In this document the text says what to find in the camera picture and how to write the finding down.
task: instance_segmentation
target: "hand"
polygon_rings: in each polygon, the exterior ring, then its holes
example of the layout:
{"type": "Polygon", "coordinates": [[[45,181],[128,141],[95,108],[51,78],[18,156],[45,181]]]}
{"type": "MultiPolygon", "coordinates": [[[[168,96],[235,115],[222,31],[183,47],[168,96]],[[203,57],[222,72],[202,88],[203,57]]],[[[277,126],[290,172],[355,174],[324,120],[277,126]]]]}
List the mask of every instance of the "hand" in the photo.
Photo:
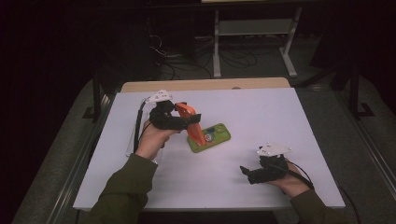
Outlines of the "hand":
{"type": "Polygon", "coordinates": [[[180,133],[178,130],[160,130],[154,127],[149,121],[145,122],[140,144],[137,148],[136,155],[146,158],[150,161],[157,156],[161,146],[169,140],[169,136],[174,133],[180,133]]]}
{"type": "MultiPolygon", "coordinates": [[[[297,174],[300,173],[299,170],[289,162],[288,167],[293,172],[297,174]]],[[[282,179],[269,181],[268,183],[279,187],[291,198],[294,198],[295,196],[309,190],[309,187],[303,181],[289,174],[285,175],[285,177],[282,179]]]]}

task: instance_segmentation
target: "orange object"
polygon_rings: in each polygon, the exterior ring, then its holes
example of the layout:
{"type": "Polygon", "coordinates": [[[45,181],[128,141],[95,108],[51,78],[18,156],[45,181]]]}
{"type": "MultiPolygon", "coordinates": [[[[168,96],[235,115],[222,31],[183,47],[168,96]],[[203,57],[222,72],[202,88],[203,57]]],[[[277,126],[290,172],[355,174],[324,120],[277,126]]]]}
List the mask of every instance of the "orange object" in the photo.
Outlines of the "orange object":
{"type": "MultiPolygon", "coordinates": [[[[191,115],[196,115],[194,108],[189,105],[177,103],[176,108],[178,114],[182,118],[189,118],[191,115]]],[[[203,146],[206,144],[206,140],[199,123],[193,123],[189,125],[187,128],[187,133],[189,134],[189,137],[198,144],[198,146],[203,146]]]]}

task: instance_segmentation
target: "green object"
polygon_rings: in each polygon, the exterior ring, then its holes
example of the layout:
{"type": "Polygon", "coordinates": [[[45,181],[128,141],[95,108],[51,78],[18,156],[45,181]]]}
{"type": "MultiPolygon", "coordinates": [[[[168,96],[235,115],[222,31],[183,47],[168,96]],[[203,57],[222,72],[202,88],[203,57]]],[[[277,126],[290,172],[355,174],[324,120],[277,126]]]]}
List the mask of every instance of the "green object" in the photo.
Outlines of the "green object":
{"type": "Polygon", "coordinates": [[[200,152],[210,147],[216,146],[222,142],[228,141],[231,138],[230,132],[223,123],[216,124],[212,127],[202,130],[206,144],[198,146],[190,137],[187,137],[192,152],[200,152]]]}

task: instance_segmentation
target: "green sleeve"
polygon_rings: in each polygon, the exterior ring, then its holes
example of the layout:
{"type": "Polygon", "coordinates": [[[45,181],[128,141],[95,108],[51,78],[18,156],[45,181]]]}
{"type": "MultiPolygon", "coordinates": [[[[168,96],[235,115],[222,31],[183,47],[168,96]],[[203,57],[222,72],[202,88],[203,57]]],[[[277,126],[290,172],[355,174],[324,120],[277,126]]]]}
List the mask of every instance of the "green sleeve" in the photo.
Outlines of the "green sleeve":
{"type": "Polygon", "coordinates": [[[98,202],[83,221],[89,223],[136,223],[152,189],[157,164],[132,154],[125,165],[111,176],[98,202]]]}
{"type": "Polygon", "coordinates": [[[291,199],[301,223],[348,223],[346,217],[327,207],[314,190],[308,190],[291,199]]]}

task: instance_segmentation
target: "human arm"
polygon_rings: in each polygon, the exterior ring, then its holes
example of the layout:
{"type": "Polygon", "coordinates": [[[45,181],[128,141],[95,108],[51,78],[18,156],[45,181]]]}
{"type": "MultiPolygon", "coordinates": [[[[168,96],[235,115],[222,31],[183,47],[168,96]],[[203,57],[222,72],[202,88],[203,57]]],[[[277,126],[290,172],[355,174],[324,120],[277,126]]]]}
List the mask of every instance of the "human arm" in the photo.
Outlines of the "human arm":
{"type": "Polygon", "coordinates": [[[111,176],[98,202],[92,208],[84,224],[136,223],[139,212],[148,201],[152,178],[157,164],[152,162],[169,136],[178,131],[159,130],[145,123],[139,147],[125,165],[111,176]]]}
{"type": "MultiPolygon", "coordinates": [[[[299,174],[297,168],[288,162],[289,169],[299,174]]],[[[282,189],[290,198],[302,224],[348,223],[345,216],[327,207],[313,189],[302,180],[287,174],[284,178],[269,182],[282,189]]]]}

